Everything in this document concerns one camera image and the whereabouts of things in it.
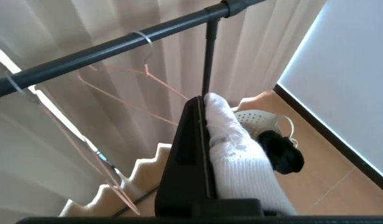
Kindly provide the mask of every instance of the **pink clothes hanger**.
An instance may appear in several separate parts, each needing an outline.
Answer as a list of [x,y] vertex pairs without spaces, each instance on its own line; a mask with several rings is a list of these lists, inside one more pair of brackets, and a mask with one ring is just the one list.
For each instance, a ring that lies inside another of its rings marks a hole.
[[[118,67],[110,66],[110,65],[109,65],[109,66],[102,66],[102,67],[100,67],[100,68],[96,68],[96,67],[91,66],[91,65],[89,65],[89,67],[90,67],[92,70],[96,71],[96,72],[100,72],[100,71],[101,71],[102,69],[104,69],[104,68],[109,68],[109,69],[114,69],[114,70],[124,71],[124,72],[130,72],[130,73],[136,73],[136,74],[145,74],[147,77],[150,77],[150,78],[152,78],[153,80],[157,81],[157,82],[158,82],[159,84],[161,84],[162,86],[165,86],[168,90],[170,90],[170,91],[174,92],[175,94],[181,96],[181,97],[184,98],[185,100],[188,100],[189,98],[185,97],[182,93],[180,93],[179,91],[177,91],[177,90],[175,90],[174,88],[170,87],[170,86],[169,86],[168,84],[166,84],[164,81],[160,80],[159,78],[155,77],[153,74],[151,74],[151,73],[149,72],[148,59],[149,59],[149,58],[152,56],[152,54],[153,54],[153,42],[151,41],[151,39],[150,39],[147,35],[143,34],[143,33],[140,32],[140,31],[133,31],[132,33],[139,34],[139,35],[141,35],[142,37],[144,37],[144,38],[148,41],[148,44],[149,44],[149,46],[150,46],[150,48],[151,48],[150,53],[149,53],[149,54],[147,55],[147,57],[144,59],[144,71],[137,71],[137,70],[133,70],[133,69],[123,69],[123,68],[118,68]],[[172,121],[170,121],[170,120],[168,120],[168,119],[162,118],[162,117],[160,117],[160,116],[158,116],[158,115],[156,115],[156,114],[154,114],[154,113],[152,113],[152,112],[150,112],[150,111],[148,111],[148,110],[144,110],[144,109],[142,109],[142,108],[140,108],[140,107],[138,107],[138,106],[136,106],[136,105],[133,105],[133,104],[130,103],[130,102],[127,102],[127,101],[125,101],[125,100],[122,100],[121,98],[119,98],[119,97],[117,97],[117,96],[114,96],[114,95],[108,93],[107,91],[104,91],[104,90],[100,89],[99,87],[97,87],[97,86],[95,86],[95,85],[92,85],[92,84],[89,83],[89,82],[86,82],[86,81],[82,78],[82,76],[80,75],[79,70],[77,70],[77,78],[78,78],[82,83],[88,85],[89,87],[92,87],[93,89],[99,91],[100,93],[105,94],[106,96],[109,96],[109,97],[113,98],[113,99],[116,100],[116,101],[119,101],[120,103],[123,103],[123,104],[126,105],[126,106],[130,106],[130,107],[135,108],[135,109],[137,109],[137,110],[140,110],[140,111],[142,111],[142,112],[144,112],[144,113],[147,113],[147,114],[149,114],[149,115],[151,115],[151,116],[153,116],[153,117],[155,117],[155,118],[157,118],[157,119],[160,119],[161,121],[164,121],[164,122],[166,122],[166,123],[168,123],[168,124],[171,124],[171,125],[173,125],[173,126],[177,126],[177,123],[174,123],[174,122],[172,122]]]
[[[103,172],[98,168],[96,167],[89,159],[87,159],[86,155],[82,152],[82,150],[78,147],[78,145],[75,143],[75,141],[70,137],[70,135],[68,134],[68,132],[62,127],[62,125],[57,121],[57,119],[54,117],[54,115],[52,115],[52,113],[49,111],[49,109],[43,104],[43,103],[40,103],[39,101],[39,98],[29,92],[29,91],[24,91],[22,90],[18,85],[17,83],[14,82],[14,80],[11,78],[10,75],[8,75],[7,73],[4,74],[6,76],[6,78],[9,80],[10,84],[22,95],[24,95],[24,97],[26,97],[28,100],[30,100],[31,102],[37,104],[41,110],[46,113],[46,115],[53,121],[53,123],[56,125],[56,127],[60,130],[60,132],[67,138],[67,140],[70,142],[70,144],[79,152],[79,154],[87,161],[87,163],[97,172],[99,173],[100,175],[104,176],[105,175],[103,174]],[[103,171],[105,174],[107,174],[109,176],[109,179],[111,179],[112,182],[114,182],[115,184],[115,187],[113,186],[113,184],[105,177],[105,182],[110,186],[110,188],[112,189],[112,191],[114,191],[114,193],[117,194],[117,196],[127,205],[129,206],[132,211],[135,212],[135,214],[137,215],[140,215],[140,212],[139,210],[137,209],[136,205],[131,201],[131,199],[127,196],[127,194],[125,193],[125,191],[120,187],[119,183],[115,180],[115,178],[111,175],[110,171],[104,166],[103,162],[101,161],[101,159],[99,158],[99,156],[97,155],[97,153],[95,151],[93,151],[91,149],[91,147],[89,146],[88,142],[86,141],[86,139],[82,136],[83,140],[85,141],[86,145],[88,146],[88,148],[91,150],[92,154],[94,155],[95,159],[98,161],[99,165],[103,168]]]

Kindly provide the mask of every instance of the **beige curtain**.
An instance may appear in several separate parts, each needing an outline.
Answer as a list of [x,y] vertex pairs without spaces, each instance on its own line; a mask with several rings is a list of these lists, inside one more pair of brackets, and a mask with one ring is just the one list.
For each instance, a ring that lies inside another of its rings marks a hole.
[[[218,2],[0,0],[0,48],[26,69]],[[222,19],[210,90],[237,105],[273,88],[324,2],[267,0]],[[188,98],[201,94],[205,29],[201,25],[154,42],[149,61],[151,73]],[[151,78],[123,71],[141,70],[148,52],[143,46],[93,65],[116,69],[79,72],[92,85],[176,123],[185,100]],[[37,88],[124,175],[137,158],[153,157],[158,142],[172,142],[176,127],[86,86],[75,72]]]
[[0,224],[58,215],[69,198],[85,205],[102,183],[37,105],[19,93],[0,98]]

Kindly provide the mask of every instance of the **brown floor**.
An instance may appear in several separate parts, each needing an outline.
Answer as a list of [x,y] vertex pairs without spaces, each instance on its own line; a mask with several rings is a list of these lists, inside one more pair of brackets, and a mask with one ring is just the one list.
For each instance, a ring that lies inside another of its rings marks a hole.
[[[256,101],[256,109],[286,115],[294,122],[305,166],[298,174],[277,177],[300,215],[383,215],[383,191],[296,111],[272,91]],[[287,122],[280,127],[290,133]]]

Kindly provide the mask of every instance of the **black pole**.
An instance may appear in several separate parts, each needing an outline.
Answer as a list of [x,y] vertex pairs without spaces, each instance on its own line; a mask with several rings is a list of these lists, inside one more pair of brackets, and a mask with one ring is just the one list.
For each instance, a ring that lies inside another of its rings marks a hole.
[[202,96],[209,91],[210,74],[212,73],[212,63],[214,60],[215,40],[217,35],[218,19],[213,19],[206,26],[206,46],[205,46],[205,63],[204,77],[202,79]]
[[[186,16],[163,22],[161,24],[143,29],[140,32],[147,35],[152,41],[162,39],[169,35],[190,29],[192,27],[208,22],[211,26],[214,24],[209,21],[217,21],[222,17],[234,16],[244,10],[246,7],[260,3],[264,0],[224,0],[219,4],[207,7],[203,10],[188,14]],[[147,40],[138,34],[128,34],[108,42],[105,42],[74,54],[58,58],[51,62],[29,68],[16,73],[12,79],[20,88],[27,88],[51,78],[72,72],[76,69],[85,67],[106,58],[118,55],[120,53],[135,49],[136,47],[147,44]],[[206,77],[209,88],[210,72]],[[14,93],[16,89],[10,84],[7,78],[0,79],[0,97]]]

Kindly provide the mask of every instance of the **ribbed fabric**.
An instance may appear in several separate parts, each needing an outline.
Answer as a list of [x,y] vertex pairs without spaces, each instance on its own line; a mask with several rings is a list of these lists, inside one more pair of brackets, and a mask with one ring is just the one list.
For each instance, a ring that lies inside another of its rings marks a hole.
[[296,215],[263,149],[240,125],[226,100],[209,93],[205,104],[219,198],[257,198],[264,210]]

